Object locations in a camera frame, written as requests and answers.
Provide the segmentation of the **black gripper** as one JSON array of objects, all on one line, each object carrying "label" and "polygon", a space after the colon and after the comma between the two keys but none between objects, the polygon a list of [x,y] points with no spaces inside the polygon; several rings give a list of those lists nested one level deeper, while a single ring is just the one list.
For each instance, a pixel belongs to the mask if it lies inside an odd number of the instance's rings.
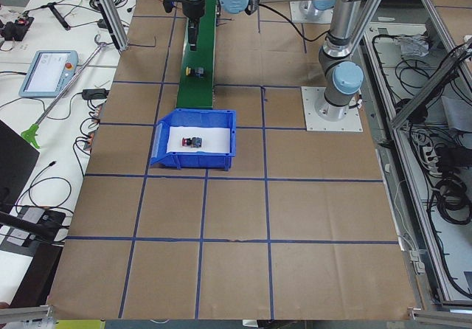
[{"label": "black gripper", "polygon": [[182,0],[182,10],[189,19],[187,24],[187,43],[190,51],[197,50],[198,22],[204,16],[204,0]]}]

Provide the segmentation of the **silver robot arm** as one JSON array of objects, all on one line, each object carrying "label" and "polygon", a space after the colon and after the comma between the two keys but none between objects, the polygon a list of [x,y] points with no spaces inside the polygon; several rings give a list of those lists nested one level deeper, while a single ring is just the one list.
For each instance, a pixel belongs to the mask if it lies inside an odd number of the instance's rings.
[{"label": "silver robot arm", "polygon": [[290,4],[289,18],[296,27],[300,24],[328,26],[320,35],[324,42],[319,50],[327,86],[316,98],[314,109],[322,119],[338,122],[352,108],[352,99],[364,80],[362,69],[350,59],[360,34],[361,22],[356,17],[362,0],[220,0],[220,3],[228,13],[252,14],[282,1]]},{"label": "silver robot arm", "polygon": [[205,0],[181,0],[184,15],[187,17],[187,41],[191,51],[197,50],[198,27],[205,14]]}]

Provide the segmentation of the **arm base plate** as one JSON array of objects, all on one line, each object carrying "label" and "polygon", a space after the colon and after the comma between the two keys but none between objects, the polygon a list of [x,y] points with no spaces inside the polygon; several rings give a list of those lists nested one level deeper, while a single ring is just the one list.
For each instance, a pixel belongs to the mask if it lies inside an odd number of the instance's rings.
[{"label": "arm base plate", "polygon": [[363,131],[355,99],[345,107],[330,105],[325,87],[302,86],[302,103],[307,131],[361,133]]},{"label": "arm base plate", "polygon": [[329,24],[336,0],[291,1],[291,20],[294,23]]}]

